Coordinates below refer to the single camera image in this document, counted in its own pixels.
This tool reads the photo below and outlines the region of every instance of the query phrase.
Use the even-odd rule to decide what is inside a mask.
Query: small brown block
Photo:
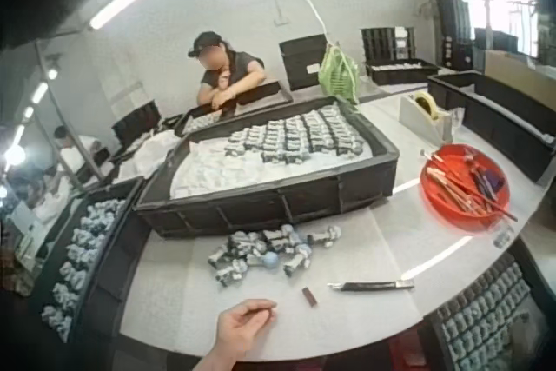
[[[309,290],[307,287],[305,287],[302,290],[302,292],[303,292],[303,295],[305,296],[305,298],[307,299],[307,301],[309,302],[309,304],[311,305],[312,308],[317,305],[317,301],[314,298],[313,293],[311,293],[311,290]]]

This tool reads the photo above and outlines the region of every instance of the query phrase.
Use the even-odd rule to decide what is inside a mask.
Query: finger
[[[250,321],[245,324],[245,326],[243,326],[243,329],[248,336],[255,337],[259,333],[259,331],[268,323],[269,318],[269,310],[260,310],[251,318]]]
[[[275,308],[276,302],[267,299],[247,299],[242,301],[240,304],[232,308],[234,313],[239,315],[245,315],[248,312],[253,310],[261,310],[261,309],[268,309],[268,308]]]

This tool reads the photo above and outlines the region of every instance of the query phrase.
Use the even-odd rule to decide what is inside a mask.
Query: blue ball
[[[266,268],[273,269],[278,267],[280,258],[275,252],[267,252],[265,255],[262,256],[262,263]]]

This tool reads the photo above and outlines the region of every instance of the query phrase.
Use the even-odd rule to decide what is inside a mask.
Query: gray t-shirt
[[[247,67],[253,61],[257,61],[262,67],[264,67],[264,63],[260,58],[255,58],[251,56],[247,52],[234,52],[235,60],[234,65],[231,66],[230,72],[231,76],[229,78],[229,85],[231,86],[234,83],[237,83],[243,77],[248,74]],[[218,76],[220,75],[219,70],[207,70],[205,71],[204,76],[202,77],[201,83],[206,83],[212,86],[214,89],[218,87]]]

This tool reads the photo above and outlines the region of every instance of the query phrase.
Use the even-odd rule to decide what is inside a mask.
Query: black cap
[[[203,32],[197,39],[193,42],[193,48],[189,50],[188,56],[191,58],[197,58],[201,55],[201,51],[206,47],[218,47],[222,42],[222,37],[216,32],[209,31]]]

